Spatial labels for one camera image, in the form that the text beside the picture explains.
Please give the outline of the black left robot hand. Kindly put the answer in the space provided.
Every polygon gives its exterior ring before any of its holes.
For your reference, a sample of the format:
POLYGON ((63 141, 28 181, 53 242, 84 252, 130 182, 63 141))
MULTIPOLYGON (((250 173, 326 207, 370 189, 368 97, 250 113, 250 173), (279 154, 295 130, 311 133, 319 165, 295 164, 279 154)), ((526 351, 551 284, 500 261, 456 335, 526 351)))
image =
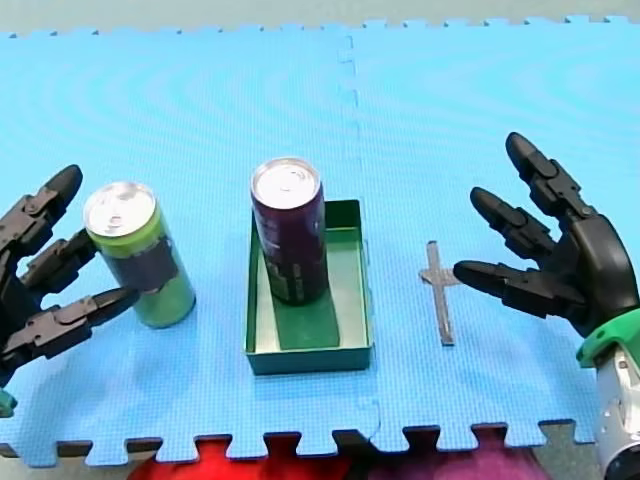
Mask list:
POLYGON ((68 240, 49 242, 81 182, 80 168, 69 165, 1 218, 2 385, 35 359, 50 359, 89 339, 94 327, 117 317, 140 297, 136 289, 119 287, 64 307, 41 307, 45 296, 77 280, 80 269, 97 253, 84 229, 68 240))

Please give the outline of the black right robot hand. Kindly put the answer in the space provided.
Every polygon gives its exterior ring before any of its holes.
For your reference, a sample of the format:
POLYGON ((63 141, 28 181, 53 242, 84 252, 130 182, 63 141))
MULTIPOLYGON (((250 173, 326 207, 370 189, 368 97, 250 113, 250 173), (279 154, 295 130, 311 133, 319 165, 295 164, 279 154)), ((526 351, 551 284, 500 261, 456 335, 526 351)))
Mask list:
POLYGON ((453 267, 455 278, 507 307, 540 318, 565 318, 582 337, 638 308, 631 259, 609 219, 582 199, 580 185, 557 160, 547 158, 526 137, 510 133, 505 148, 531 200, 558 221, 561 236, 553 239, 525 209, 475 187, 470 200, 476 211, 509 250, 536 266, 519 270, 463 260, 453 267))

